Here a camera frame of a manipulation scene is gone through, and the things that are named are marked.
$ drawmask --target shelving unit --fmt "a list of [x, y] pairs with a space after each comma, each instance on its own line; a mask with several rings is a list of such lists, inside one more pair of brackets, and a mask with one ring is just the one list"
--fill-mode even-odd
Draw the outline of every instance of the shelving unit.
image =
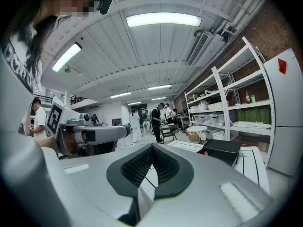
[[[273, 96], [272, 96], [271, 86], [270, 86], [267, 74], [265, 72], [263, 62], [261, 60], [261, 58], [263, 58], [262, 55], [260, 54], [259, 50], [257, 50], [253, 45], [251, 45], [247, 41], [247, 39], [245, 37], [243, 37], [242, 39], [246, 45], [219, 69], [217, 69], [216, 67], [213, 67], [212, 74], [208, 78], [206, 78], [203, 82], [201, 82], [199, 85], [197, 85], [194, 89], [190, 90], [189, 92], [186, 92], [185, 97], [186, 97], [186, 101], [187, 101], [188, 95], [203, 93], [203, 91], [206, 90], [207, 88], [209, 88], [210, 86], [217, 84], [218, 90], [216, 90], [215, 92], [213, 92], [209, 95], [206, 95], [202, 98], [196, 99], [194, 101], [191, 101], [191, 102], [187, 101], [187, 106], [189, 108], [192, 105], [192, 103], [200, 102], [201, 100], [204, 100], [206, 98], [220, 96], [223, 108], [222, 109], [213, 109], [213, 110], [204, 110], [202, 112], [192, 112], [192, 113], [189, 113], [190, 116], [193, 114], [200, 114], [200, 113], [203, 114], [203, 113], [209, 113], [209, 112], [223, 111], [225, 126], [218, 127], [218, 126], [213, 126], [211, 124], [209, 124], [209, 125], [199, 124], [199, 125], [224, 129], [225, 130], [225, 140], [232, 140], [230, 131], [246, 132], [246, 133], [250, 133], [250, 134], [256, 134], [256, 136], [259, 136], [259, 135], [269, 136], [270, 143], [269, 143], [268, 153], [260, 151], [262, 159], [265, 163], [265, 166], [267, 167], [268, 161], [270, 158], [270, 154], [271, 154], [271, 150], [273, 147], [274, 135], [275, 135], [274, 100], [273, 100]], [[250, 74], [238, 81], [234, 81], [232, 78], [232, 80], [230, 80], [230, 84], [223, 87], [223, 85], [222, 85], [223, 78], [225, 78], [225, 77], [227, 77], [227, 75], [230, 75], [231, 73], [234, 73], [235, 71], [239, 70], [240, 68], [242, 68], [243, 66], [245, 66], [249, 62], [251, 62], [252, 60], [256, 60], [256, 62], [258, 63], [258, 65], [259, 65], [258, 71], [255, 71], [252, 74]], [[269, 96], [268, 100], [259, 101], [259, 102], [251, 103], [251, 104], [241, 104], [238, 106], [236, 106], [236, 105], [228, 106], [227, 105], [226, 93], [228, 90], [239, 89], [239, 88], [248, 86], [250, 84], [256, 83], [260, 80], [264, 80], [266, 83], [268, 96]], [[229, 117], [230, 110], [259, 107], [259, 106], [265, 106], [265, 105], [269, 105], [270, 109], [271, 109], [271, 129], [244, 128], [244, 127], [230, 126], [230, 117]], [[197, 122], [192, 121], [191, 117], [189, 117], [189, 121], [191, 124], [197, 125]]]

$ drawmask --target black box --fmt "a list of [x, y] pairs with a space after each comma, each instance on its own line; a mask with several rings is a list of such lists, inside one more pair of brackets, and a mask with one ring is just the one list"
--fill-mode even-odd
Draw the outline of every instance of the black box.
[[210, 140], [197, 153], [205, 155], [205, 151], [210, 157], [224, 161], [230, 166], [237, 164], [239, 150], [242, 144], [240, 142]]

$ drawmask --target fluorescent ceiling light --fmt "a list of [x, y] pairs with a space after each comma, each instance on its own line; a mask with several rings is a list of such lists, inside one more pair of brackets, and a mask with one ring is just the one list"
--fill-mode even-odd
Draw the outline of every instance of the fluorescent ceiling light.
[[73, 44], [56, 62], [56, 64], [53, 66], [53, 71], [58, 72], [62, 66], [65, 65], [68, 60], [73, 57], [75, 54], [77, 54], [82, 49], [81, 45], [78, 43]]
[[159, 98], [154, 98], [154, 99], [152, 99], [152, 101], [153, 100], [160, 100], [160, 99], [165, 99], [166, 97], [159, 97]]
[[141, 102], [137, 102], [137, 103], [131, 103], [131, 104], [128, 104], [128, 105], [134, 105], [134, 104], [140, 104]]
[[199, 27], [202, 18], [182, 13], [144, 13], [126, 18], [130, 28], [151, 24], [181, 24]]
[[110, 98], [115, 98], [115, 97], [120, 97], [120, 96], [125, 96], [125, 95], [130, 95], [130, 92], [128, 92], [128, 93], [122, 93], [122, 94], [118, 94], [118, 95], [114, 95], [114, 96], [110, 96]]
[[164, 86], [158, 86], [158, 87], [149, 87], [148, 90], [154, 90], [154, 89], [160, 89], [160, 88], [166, 88], [171, 87], [171, 85], [164, 85]]

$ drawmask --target white table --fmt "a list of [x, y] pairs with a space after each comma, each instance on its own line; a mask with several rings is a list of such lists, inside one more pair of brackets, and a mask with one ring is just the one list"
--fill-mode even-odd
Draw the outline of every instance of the white table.
[[[175, 140], [168, 145], [192, 152], [198, 152], [203, 148], [203, 145], [183, 142], [179, 140]], [[259, 185], [260, 188], [262, 188], [266, 193], [270, 194], [265, 165], [258, 147], [241, 147], [238, 162], [234, 166], [234, 169]]]

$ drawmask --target white refrigerator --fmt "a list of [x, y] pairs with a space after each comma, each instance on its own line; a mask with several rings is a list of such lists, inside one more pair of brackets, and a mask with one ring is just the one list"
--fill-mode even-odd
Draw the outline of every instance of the white refrigerator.
[[[278, 59], [286, 61], [286, 73]], [[268, 166], [293, 176], [303, 153], [303, 75], [291, 48], [264, 63], [275, 104], [275, 137]]]

